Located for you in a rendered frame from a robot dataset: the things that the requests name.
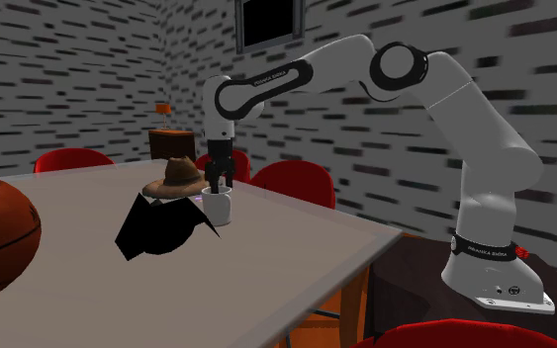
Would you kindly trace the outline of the brown brimmed hat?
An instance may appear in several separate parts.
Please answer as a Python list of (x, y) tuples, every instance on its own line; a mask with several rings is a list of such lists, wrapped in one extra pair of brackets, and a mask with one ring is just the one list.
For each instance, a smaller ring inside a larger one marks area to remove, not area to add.
[(189, 157), (171, 157), (164, 177), (145, 185), (141, 193), (154, 199), (171, 200), (199, 195), (208, 186), (205, 175)]

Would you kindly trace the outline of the grey dining table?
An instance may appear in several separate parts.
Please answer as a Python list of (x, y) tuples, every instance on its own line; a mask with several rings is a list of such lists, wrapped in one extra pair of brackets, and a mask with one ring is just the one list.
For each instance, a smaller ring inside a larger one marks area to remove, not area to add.
[(361, 272), (396, 228), (235, 183), (232, 220), (126, 260), (116, 236), (161, 160), (19, 175), (43, 223), (0, 293), (0, 348), (265, 348)]

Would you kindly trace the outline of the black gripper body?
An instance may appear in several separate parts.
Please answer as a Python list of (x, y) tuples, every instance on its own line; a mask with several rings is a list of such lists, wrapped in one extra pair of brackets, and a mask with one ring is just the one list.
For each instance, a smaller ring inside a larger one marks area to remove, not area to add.
[(211, 162), (219, 167), (233, 167), (232, 139), (209, 139), (208, 155)]

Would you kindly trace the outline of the white mug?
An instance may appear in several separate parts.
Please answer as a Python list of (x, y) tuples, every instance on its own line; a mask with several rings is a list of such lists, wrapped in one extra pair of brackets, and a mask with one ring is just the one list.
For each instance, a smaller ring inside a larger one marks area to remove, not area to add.
[(203, 210), (213, 226), (222, 226), (232, 221), (232, 188), (219, 186), (217, 193), (211, 187), (202, 190)]

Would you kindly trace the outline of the dark robot stand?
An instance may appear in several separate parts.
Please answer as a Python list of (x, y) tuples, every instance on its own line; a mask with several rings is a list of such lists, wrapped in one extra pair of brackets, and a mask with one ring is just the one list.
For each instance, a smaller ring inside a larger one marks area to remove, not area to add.
[(447, 242), (402, 237), (372, 264), (363, 337), (417, 322), (460, 318), (511, 324), (557, 340), (557, 271), (532, 253), (525, 263), (540, 277), (555, 303), (552, 315), (494, 310), (457, 294), (441, 280)]

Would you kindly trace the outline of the black angular object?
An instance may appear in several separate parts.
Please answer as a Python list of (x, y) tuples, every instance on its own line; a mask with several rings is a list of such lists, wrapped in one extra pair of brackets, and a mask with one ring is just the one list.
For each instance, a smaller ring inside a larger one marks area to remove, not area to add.
[(115, 243), (127, 261), (143, 253), (162, 255), (182, 246), (200, 224), (207, 225), (220, 236), (190, 199), (153, 205), (142, 194), (137, 194)]

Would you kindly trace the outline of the brown cabinet with orange lamp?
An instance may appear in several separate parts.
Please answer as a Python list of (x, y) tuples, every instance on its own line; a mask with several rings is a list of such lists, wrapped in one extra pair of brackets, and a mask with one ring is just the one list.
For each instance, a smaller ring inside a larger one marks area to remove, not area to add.
[(162, 127), (148, 131), (150, 157), (169, 159), (187, 156), (195, 161), (197, 156), (194, 134), (191, 131), (174, 130), (168, 127), (166, 116), (171, 114), (169, 104), (156, 104), (155, 112), (162, 115)]

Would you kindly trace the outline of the red chair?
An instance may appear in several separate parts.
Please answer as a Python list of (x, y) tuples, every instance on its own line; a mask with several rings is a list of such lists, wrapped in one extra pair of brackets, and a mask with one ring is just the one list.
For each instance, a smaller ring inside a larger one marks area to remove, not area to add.
[[(250, 161), (247, 155), (239, 150), (232, 151), (232, 158), (234, 159), (234, 174), (233, 178), (236, 181), (248, 183), (250, 181)], [(195, 161), (195, 166), (199, 170), (204, 170), (206, 164), (211, 160), (208, 154), (204, 154)]]
[(401, 325), (350, 348), (557, 348), (557, 340), (514, 325), (450, 318)]
[(40, 156), (34, 165), (34, 173), (112, 165), (107, 155), (89, 148), (61, 148)]
[(250, 185), (295, 199), (335, 208), (333, 180), (320, 165), (305, 160), (284, 160), (259, 170)]

